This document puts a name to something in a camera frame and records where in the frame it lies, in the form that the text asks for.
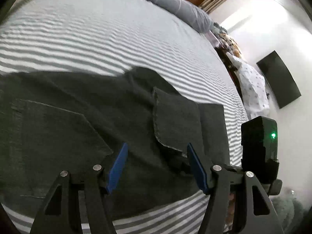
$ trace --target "bed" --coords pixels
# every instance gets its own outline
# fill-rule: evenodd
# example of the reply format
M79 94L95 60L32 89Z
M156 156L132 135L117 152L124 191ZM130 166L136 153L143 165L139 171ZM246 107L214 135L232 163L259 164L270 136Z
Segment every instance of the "bed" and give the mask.
M240 165L247 115L216 51L203 34L146 0L27 0L0 26L0 71L79 71L116 76L140 66L158 72L186 98L224 106L230 163ZM118 234L196 233L208 196L113 222ZM7 214L22 233L33 218ZM87 223L83 233L90 233Z

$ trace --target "white patterned cloth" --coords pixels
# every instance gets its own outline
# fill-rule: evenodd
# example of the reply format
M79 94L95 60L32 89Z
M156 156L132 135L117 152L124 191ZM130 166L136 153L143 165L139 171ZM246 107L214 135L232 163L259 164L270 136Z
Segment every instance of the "white patterned cloth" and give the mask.
M269 113L269 100L266 96L266 80L258 71L227 52L227 57L238 69L237 76L241 86L241 95L249 119L266 116Z
M230 162L242 155L247 115L227 70L205 36L146 0L30 0L0 26L0 71L83 71L116 76L141 66L157 71L183 96L224 106ZM185 200L114 221L123 233L196 233L208 197ZM33 219L4 205L29 233ZM83 224L84 233L90 233Z

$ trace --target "white wall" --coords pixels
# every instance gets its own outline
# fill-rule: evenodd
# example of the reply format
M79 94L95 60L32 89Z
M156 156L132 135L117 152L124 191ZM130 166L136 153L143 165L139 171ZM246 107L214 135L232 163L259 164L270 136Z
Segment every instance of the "white wall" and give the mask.
M211 17L238 43L253 66L276 51L292 74L302 96L279 109L270 100L270 117L278 125L278 178L298 199L312 204L312 35L274 0L227 0Z

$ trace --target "gray and white striped sheet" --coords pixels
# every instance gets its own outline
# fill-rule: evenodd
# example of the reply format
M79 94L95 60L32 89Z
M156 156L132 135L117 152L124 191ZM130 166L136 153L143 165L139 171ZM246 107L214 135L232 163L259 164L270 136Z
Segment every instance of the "gray and white striped sheet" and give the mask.
M202 9L186 0L147 0L169 11L199 33L207 33L213 21Z
M0 71L83 71L116 76L142 66L183 96L224 106L230 162L239 165L241 99L206 38L146 0L30 0L0 26ZM196 233L208 197L201 191L139 216L114 221L118 234ZM29 233L32 218L4 205ZM90 233L88 224L83 232Z

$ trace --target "dark gray cloth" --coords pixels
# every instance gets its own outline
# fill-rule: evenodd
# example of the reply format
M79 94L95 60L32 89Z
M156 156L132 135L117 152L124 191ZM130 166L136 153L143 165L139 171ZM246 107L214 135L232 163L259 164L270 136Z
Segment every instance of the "dark gray cloth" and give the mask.
M213 164L230 165L223 105L199 105L205 154Z
M177 113L178 119L189 113L183 116L184 122L172 124L172 111L157 111L158 132L178 153L185 150L188 140L202 147L205 134L199 119L205 117L200 116L198 106L209 114L211 105L182 97L156 72L135 68L118 77L14 73L2 76L0 82L0 192L2 203L11 209L34 217L62 170L91 168L112 151L118 152L123 142L129 146L128 159L117 189L107 200L113 219L187 198L198 190L191 175L172 171L170 159L159 146L153 126L153 91L167 96L162 100L164 107L184 109ZM220 114L211 122L224 122ZM219 134L216 147L218 138L227 143L226 131ZM177 161L181 159L186 158L180 155Z
M207 33L213 26L213 21L205 11L186 0L148 1L174 14L199 33Z

